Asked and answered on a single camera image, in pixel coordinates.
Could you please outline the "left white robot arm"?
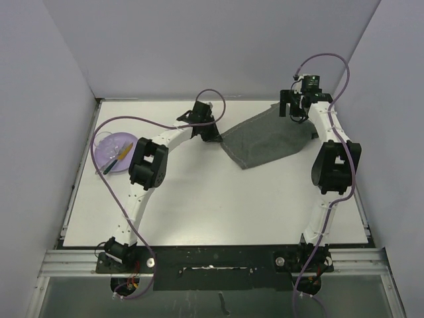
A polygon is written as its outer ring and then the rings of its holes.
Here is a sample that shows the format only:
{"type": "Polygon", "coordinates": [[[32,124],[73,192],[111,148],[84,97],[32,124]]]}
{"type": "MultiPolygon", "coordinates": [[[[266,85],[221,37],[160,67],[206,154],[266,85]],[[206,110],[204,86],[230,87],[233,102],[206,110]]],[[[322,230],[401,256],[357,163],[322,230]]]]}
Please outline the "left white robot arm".
{"type": "Polygon", "coordinates": [[[200,136],[203,142],[221,142],[212,104],[196,101],[193,109],[179,116],[174,124],[153,138],[138,139],[129,166],[130,188],[126,203],[119,204],[119,219],[104,251],[120,272],[128,272],[136,262],[136,233],[148,200],[164,181],[168,155],[180,144],[200,136]]]}

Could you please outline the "grey cloth placemat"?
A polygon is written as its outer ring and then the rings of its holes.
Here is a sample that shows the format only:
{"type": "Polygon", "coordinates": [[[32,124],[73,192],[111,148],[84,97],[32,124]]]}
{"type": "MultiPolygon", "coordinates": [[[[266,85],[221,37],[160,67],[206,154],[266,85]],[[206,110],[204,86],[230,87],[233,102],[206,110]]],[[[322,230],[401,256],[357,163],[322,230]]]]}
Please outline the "grey cloth placemat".
{"type": "Polygon", "coordinates": [[[312,123],[280,116],[276,104],[222,134],[221,148],[239,168],[255,168],[303,150],[318,138],[312,123]]]}

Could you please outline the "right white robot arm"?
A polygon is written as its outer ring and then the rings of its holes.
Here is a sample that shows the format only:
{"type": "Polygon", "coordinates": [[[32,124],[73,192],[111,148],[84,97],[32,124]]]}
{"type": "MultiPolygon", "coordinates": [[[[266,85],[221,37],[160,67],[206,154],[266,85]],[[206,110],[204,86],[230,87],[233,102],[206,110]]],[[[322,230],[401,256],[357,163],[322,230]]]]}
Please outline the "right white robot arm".
{"type": "Polygon", "coordinates": [[[298,123],[309,121],[321,142],[311,169],[311,181],[319,195],[302,234],[302,249],[294,255],[295,265],[308,271],[326,259],[329,233],[337,207],[354,194],[362,148],[346,135],[337,119],[333,98],[320,89],[307,92],[281,90],[280,116],[297,117],[298,123]]]}

